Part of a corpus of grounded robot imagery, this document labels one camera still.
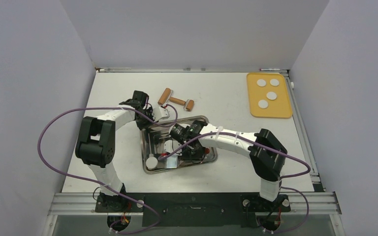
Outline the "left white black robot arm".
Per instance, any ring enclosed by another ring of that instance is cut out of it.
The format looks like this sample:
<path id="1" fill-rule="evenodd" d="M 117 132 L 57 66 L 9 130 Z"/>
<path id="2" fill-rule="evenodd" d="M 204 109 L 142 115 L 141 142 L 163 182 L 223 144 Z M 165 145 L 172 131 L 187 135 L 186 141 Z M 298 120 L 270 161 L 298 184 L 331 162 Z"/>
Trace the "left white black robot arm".
<path id="1" fill-rule="evenodd" d="M 131 99 L 119 103 L 116 109 L 97 117 L 82 119 L 75 148 L 75 155 L 87 165 L 99 181 L 99 200 L 114 211 L 125 209 L 125 184 L 119 179 L 112 160 L 115 154 L 116 131 L 130 122 L 142 130 L 154 121 L 169 117 L 162 107 L 148 105 L 149 96 L 134 91 Z"/>

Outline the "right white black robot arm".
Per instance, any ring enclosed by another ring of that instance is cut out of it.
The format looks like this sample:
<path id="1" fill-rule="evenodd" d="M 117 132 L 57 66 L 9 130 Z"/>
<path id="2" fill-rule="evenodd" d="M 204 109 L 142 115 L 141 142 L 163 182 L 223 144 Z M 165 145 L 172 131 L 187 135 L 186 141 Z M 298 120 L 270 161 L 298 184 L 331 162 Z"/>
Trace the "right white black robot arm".
<path id="1" fill-rule="evenodd" d="M 260 177 L 259 206 L 272 210 L 278 204 L 281 170 L 287 150 L 270 130 L 238 132 L 197 120 L 190 125 L 173 125 L 169 135 L 181 146 L 183 155 L 193 160 L 201 160 L 209 148 L 249 158 Z"/>

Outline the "white dough piece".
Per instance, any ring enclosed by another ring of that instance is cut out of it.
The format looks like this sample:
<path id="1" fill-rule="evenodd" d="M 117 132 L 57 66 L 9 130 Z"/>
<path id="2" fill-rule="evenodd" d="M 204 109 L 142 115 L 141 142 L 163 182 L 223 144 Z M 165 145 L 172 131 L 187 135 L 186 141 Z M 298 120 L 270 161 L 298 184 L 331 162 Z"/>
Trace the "white dough piece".
<path id="1" fill-rule="evenodd" d="M 172 153 L 175 148 L 177 148 L 178 145 L 176 144 L 176 141 L 174 140 L 167 140 L 163 144 L 163 152 L 164 153 Z"/>

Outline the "white cut dough disc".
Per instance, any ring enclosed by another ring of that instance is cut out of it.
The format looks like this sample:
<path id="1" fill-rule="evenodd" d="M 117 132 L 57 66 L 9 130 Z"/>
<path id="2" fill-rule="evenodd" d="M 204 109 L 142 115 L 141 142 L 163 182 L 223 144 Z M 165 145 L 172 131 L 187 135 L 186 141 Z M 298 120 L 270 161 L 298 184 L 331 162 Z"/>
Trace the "white cut dough disc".
<path id="1" fill-rule="evenodd" d="M 145 164 L 146 164 L 147 169 L 154 170 L 158 166 L 158 159 L 156 157 L 151 156 L 147 158 Z"/>

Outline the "stainless steel tray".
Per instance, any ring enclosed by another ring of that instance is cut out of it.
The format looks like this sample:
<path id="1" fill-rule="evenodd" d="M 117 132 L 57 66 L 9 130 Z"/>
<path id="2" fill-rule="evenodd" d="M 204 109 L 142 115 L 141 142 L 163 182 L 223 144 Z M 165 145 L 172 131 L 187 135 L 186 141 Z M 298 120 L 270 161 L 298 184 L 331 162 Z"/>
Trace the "stainless steel tray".
<path id="1" fill-rule="evenodd" d="M 161 161 L 159 160 L 157 168 L 154 170 L 149 170 L 147 169 L 146 164 L 145 164 L 147 158 L 153 156 L 158 159 L 162 154 L 168 154 L 168 153 L 163 152 L 163 144 L 167 140 L 172 140 L 172 138 L 169 136 L 168 128 L 159 127 L 155 125 L 151 125 L 149 126 L 149 128 L 142 130 L 140 137 L 141 137 L 142 165 L 143 165 L 143 170 L 147 174 L 157 174 L 161 172 L 167 172 L 167 171 L 182 169 L 186 167 L 213 163 L 218 159 L 217 149 L 210 147 L 209 148 L 210 153 L 206 156 L 206 158 L 201 164 L 180 166 L 178 168 L 169 169 L 169 168 L 166 168 L 166 160 L 161 160 Z"/>

